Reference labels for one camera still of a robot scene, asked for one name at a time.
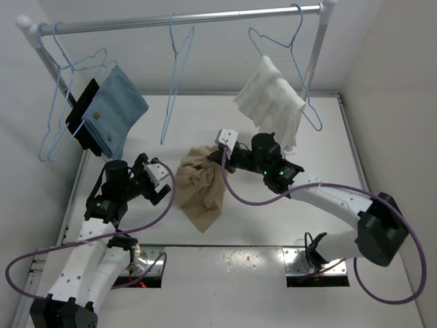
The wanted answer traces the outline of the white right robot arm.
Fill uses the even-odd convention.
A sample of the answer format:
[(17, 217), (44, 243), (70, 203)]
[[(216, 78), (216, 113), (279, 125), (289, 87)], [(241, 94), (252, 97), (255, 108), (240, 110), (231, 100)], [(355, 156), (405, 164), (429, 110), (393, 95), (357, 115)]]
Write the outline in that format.
[(351, 230), (339, 234), (322, 232), (297, 255), (296, 268), (308, 273), (319, 271), (329, 262), (343, 258), (365, 258), (387, 267), (408, 236), (395, 200), (386, 193), (368, 196), (360, 189), (324, 184), (281, 153), (274, 134), (258, 133), (251, 148), (238, 142), (238, 133), (221, 129), (217, 150), (208, 160), (224, 172), (237, 169), (260, 174), (273, 193), (310, 204), (346, 222)]

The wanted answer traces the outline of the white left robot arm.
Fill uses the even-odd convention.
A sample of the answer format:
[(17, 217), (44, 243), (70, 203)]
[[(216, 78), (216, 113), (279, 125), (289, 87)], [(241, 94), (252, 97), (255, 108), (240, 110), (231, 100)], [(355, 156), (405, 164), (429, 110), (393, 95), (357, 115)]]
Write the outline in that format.
[(33, 300), (30, 317), (34, 327), (96, 327), (98, 313), (116, 280), (139, 259), (139, 242), (133, 230), (119, 224), (128, 203), (143, 197), (157, 205), (175, 191), (166, 178), (171, 169), (158, 159), (140, 154), (133, 165), (123, 160), (104, 164), (85, 203), (77, 242), (58, 247), (70, 255), (46, 296)]

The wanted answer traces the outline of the beige t shirt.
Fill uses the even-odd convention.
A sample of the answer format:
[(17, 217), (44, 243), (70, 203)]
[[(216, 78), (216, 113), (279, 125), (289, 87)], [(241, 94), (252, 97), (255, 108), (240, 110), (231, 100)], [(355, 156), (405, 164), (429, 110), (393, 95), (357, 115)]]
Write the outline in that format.
[(221, 166), (208, 160), (217, 146), (198, 146), (182, 158), (175, 174), (175, 202), (204, 233), (221, 215), (226, 191)]

